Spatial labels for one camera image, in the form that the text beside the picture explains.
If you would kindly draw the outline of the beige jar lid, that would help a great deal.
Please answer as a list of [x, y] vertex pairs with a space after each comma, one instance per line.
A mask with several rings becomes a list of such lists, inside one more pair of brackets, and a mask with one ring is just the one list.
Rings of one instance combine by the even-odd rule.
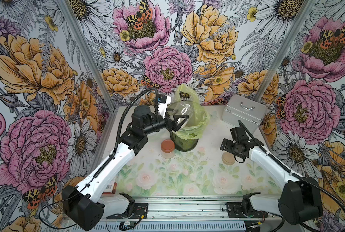
[[225, 165], [234, 165], [236, 163], [235, 157], [231, 153], [224, 152], [221, 158]]

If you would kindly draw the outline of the clear plastic rice jar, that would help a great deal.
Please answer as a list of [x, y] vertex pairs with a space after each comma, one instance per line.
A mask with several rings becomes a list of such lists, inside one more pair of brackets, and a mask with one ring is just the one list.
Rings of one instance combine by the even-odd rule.
[[194, 117], [194, 102], [193, 101], [174, 101], [170, 108], [172, 109], [171, 116], [174, 115], [189, 115], [189, 120], [182, 127], [184, 128], [193, 120]]

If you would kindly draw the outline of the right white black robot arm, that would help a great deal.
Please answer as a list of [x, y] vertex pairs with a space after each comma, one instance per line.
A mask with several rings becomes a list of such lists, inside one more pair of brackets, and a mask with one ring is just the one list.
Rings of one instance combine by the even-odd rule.
[[220, 149], [242, 160], [250, 159], [259, 165], [281, 189], [281, 194], [249, 193], [243, 196], [241, 212], [251, 216], [255, 211], [280, 216], [297, 225], [323, 214], [320, 191], [313, 178], [302, 176], [285, 166], [264, 148], [264, 144], [247, 133], [244, 126], [230, 130], [232, 139], [223, 139]]

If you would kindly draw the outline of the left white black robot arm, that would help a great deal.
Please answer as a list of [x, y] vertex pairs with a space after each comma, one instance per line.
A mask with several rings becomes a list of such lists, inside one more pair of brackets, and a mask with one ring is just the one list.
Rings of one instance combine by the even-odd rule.
[[62, 191], [64, 213], [86, 232], [92, 230], [103, 218], [133, 215], [135, 201], [132, 197], [120, 193], [103, 198], [103, 192], [121, 169], [146, 145], [150, 133], [163, 129], [178, 131], [189, 119], [188, 114], [169, 116], [168, 113], [159, 111], [153, 113], [149, 106], [140, 105], [134, 109], [126, 131], [121, 132], [130, 109], [127, 106], [121, 116], [115, 147], [110, 155], [76, 186], [67, 186]]

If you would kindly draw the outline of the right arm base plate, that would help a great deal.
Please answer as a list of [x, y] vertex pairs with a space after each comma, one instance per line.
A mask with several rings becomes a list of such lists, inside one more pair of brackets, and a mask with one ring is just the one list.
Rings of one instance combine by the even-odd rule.
[[251, 206], [245, 207], [241, 202], [227, 202], [224, 205], [224, 212], [229, 218], [267, 218], [268, 213], [256, 211]]

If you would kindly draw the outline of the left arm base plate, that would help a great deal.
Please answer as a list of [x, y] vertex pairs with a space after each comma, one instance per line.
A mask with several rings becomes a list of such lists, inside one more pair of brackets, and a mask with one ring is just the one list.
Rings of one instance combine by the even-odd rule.
[[142, 216], [143, 219], [148, 215], [148, 203], [134, 203], [133, 207], [128, 207], [127, 211], [123, 214], [115, 214], [108, 216], [107, 219], [135, 219], [139, 220]]

